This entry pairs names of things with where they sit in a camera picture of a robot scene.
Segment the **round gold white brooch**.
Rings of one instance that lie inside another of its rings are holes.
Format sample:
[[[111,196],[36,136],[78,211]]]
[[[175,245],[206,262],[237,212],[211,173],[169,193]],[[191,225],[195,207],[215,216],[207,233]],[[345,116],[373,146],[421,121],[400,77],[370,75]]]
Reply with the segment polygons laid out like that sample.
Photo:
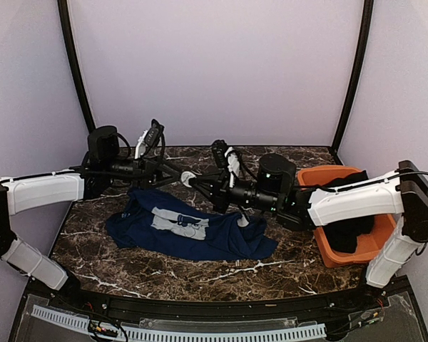
[[[239,228],[246,228],[250,224],[250,218],[247,215],[242,214],[237,220]]]

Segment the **blue printed t-shirt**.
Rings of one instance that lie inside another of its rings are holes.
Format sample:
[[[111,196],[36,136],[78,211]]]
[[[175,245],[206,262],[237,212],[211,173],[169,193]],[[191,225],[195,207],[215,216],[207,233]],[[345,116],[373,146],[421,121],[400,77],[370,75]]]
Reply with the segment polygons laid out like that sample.
[[[106,220],[106,231],[120,248],[140,247],[191,261],[263,260],[278,242],[265,236],[264,217],[249,217],[239,228],[241,212],[209,214],[157,189],[133,189],[122,212]]]

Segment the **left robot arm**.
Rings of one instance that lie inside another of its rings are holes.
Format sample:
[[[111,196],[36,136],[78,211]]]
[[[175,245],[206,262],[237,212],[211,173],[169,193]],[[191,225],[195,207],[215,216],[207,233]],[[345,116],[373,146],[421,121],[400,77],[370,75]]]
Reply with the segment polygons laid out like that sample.
[[[100,197],[116,180],[134,187],[160,187],[176,182],[182,171],[165,159],[164,127],[153,120],[135,147],[120,154],[125,138],[112,125],[88,135],[88,151],[77,167],[40,175],[0,178],[0,260],[58,292],[72,311],[86,305],[78,279],[57,262],[27,244],[11,229],[10,217],[59,202]]]

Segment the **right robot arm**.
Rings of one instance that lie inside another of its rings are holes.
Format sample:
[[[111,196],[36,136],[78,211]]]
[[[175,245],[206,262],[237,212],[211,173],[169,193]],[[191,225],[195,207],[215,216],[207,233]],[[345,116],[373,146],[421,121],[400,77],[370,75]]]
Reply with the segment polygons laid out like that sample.
[[[286,229],[305,231],[358,217],[398,214],[391,236],[369,262],[362,282],[350,293],[350,303],[365,309],[377,298],[418,247],[428,242],[428,173],[409,160],[395,171],[348,185],[295,185],[293,162],[282,155],[263,155],[254,181],[242,180],[238,167],[229,166],[228,153],[216,160],[218,172],[195,175],[185,171],[181,181],[206,197],[218,212],[230,204],[272,212]]]

